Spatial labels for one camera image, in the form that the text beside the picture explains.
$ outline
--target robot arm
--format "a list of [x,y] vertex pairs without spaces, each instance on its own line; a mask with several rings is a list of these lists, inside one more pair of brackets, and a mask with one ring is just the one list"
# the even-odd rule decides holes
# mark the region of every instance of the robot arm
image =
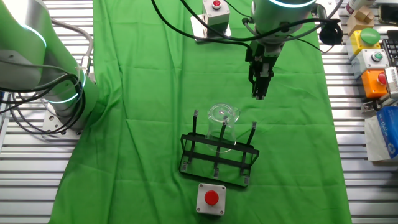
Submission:
[[[338,25],[339,19],[331,19],[335,12],[343,3],[339,4],[331,11],[326,19],[306,19],[315,6],[316,0],[254,0],[252,3],[252,18],[243,19],[243,24],[254,34],[254,37],[236,38],[231,36],[229,29],[229,9],[224,0],[203,0],[203,14],[198,16],[189,7],[185,0],[182,4],[191,13],[191,22],[194,35],[190,35],[176,29],[169,24],[163,15],[159,12],[154,0],[152,4],[159,17],[173,30],[178,33],[195,39],[197,42],[215,42],[216,39],[222,44],[239,44],[248,48],[245,60],[250,62],[249,81],[252,83],[252,96],[258,100],[264,99],[269,82],[274,76],[272,71],[277,58],[283,48],[284,42],[303,37],[319,27],[323,27],[320,32],[320,39],[324,44],[341,44],[343,32]],[[318,0],[317,4],[333,5],[332,2]],[[330,10],[330,7],[324,7],[323,14]],[[248,22],[255,24],[255,30],[251,30]],[[296,37],[288,37],[290,34],[299,30],[303,23],[322,22],[316,28],[311,29]]]
[[77,83],[65,80],[43,98],[52,105],[60,121],[66,123],[74,116],[84,91],[84,111],[71,127],[82,130],[96,103],[98,90],[56,35],[45,4],[41,0],[1,0],[0,30],[7,34],[0,36],[0,89],[16,93],[33,91],[66,73],[72,74],[80,82],[81,93],[74,88]]
[[[315,4],[315,0],[254,0],[252,19],[255,33],[263,34],[278,27],[306,19]],[[284,46],[284,39],[296,32],[302,25],[283,29],[259,40],[252,40],[250,48],[253,55],[249,60],[249,81],[252,83],[252,97],[263,100],[271,78],[273,68]]]

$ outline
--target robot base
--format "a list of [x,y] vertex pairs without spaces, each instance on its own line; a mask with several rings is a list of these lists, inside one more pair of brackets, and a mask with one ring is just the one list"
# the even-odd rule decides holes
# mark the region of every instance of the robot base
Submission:
[[[47,106],[50,110],[53,109],[50,104]],[[45,112],[43,130],[54,131],[62,126],[63,123],[56,116],[52,115],[48,110]],[[42,136],[47,141],[77,141],[80,139],[82,132],[68,129],[59,134],[43,134]]]
[[[192,31],[193,31],[193,35],[195,37],[201,37],[201,38],[208,38],[207,37],[207,29],[204,25],[202,25],[195,17],[191,17],[191,25],[192,25]],[[231,29],[228,27],[226,28],[226,30],[224,31],[224,35],[231,37]],[[211,39],[220,39],[222,37],[210,37]],[[202,43],[204,42],[203,40],[198,40],[195,39],[196,42],[198,43]]]

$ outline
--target clear glass cup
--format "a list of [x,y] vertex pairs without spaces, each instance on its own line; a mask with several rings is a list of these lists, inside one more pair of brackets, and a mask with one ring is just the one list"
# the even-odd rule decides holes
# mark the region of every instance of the clear glass cup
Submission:
[[[206,138],[213,141],[219,141],[223,122],[225,121],[226,127],[221,141],[235,145],[235,122],[238,120],[240,114],[241,111],[238,108],[232,107],[229,104],[218,103],[213,105],[208,111],[209,129]],[[208,147],[215,152],[217,151],[217,146],[208,145]],[[220,149],[221,153],[228,151],[230,151],[230,149]]]

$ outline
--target green cloth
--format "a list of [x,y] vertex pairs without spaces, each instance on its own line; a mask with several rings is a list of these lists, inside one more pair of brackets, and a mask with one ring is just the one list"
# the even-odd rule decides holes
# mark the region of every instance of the green cloth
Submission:
[[[201,11],[201,1],[188,3]],[[249,12],[251,0],[235,0]],[[157,0],[175,26],[192,33],[178,0]],[[250,33],[231,12],[236,37]],[[313,24],[304,25],[300,32]],[[351,223],[320,53],[285,44],[263,101],[251,98],[246,49],[197,45],[169,29],[149,0],[95,0],[99,102],[68,163],[50,223]],[[316,34],[304,38],[317,44]],[[227,186],[222,217],[196,212],[200,182],[182,175],[180,135],[207,132],[206,112],[225,102],[260,156],[246,188]]]

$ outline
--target emergency stop button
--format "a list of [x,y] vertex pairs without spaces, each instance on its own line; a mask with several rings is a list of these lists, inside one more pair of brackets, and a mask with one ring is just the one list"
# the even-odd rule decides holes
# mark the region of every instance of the emergency stop button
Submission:
[[209,190],[205,194],[205,201],[208,205],[215,205],[218,202],[218,193],[214,190]]
[[382,85],[387,85],[387,79],[386,79],[386,74],[380,73],[379,76],[377,77],[377,81],[382,84]]
[[221,8],[221,2],[219,0],[213,1],[213,9],[220,9]]

